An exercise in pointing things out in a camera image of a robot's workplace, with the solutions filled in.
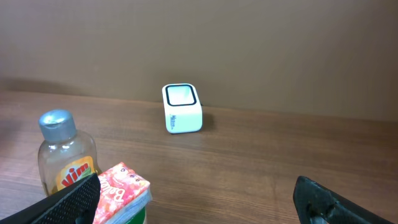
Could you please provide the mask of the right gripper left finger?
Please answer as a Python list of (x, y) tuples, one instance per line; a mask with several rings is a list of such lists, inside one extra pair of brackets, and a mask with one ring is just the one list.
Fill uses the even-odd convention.
[(100, 181), (91, 174), (1, 220), (1, 224), (92, 224), (100, 200)]

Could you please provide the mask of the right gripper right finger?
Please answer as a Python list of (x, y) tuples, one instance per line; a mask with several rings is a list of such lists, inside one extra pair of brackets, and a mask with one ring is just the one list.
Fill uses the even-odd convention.
[(297, 178), (293, 201), (301, 224), (392, 224), (306, 176)]

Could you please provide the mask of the red tissue pack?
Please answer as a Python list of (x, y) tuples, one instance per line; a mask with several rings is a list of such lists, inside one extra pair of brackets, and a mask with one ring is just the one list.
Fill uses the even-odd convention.
[(98, 176), (100, 198), (93, 224), (147, 224), (150, 182), (120, 162)]

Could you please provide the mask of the yellow Vim dish soap bottle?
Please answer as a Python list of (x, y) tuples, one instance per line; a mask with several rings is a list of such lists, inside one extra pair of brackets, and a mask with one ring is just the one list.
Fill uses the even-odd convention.
[(38, 124), (44, 137), (38, 151), (38, 167), (47, 196), (92, 173), (101, 173), (95, 140), (76, 128), (71, 112), (48, 111)]

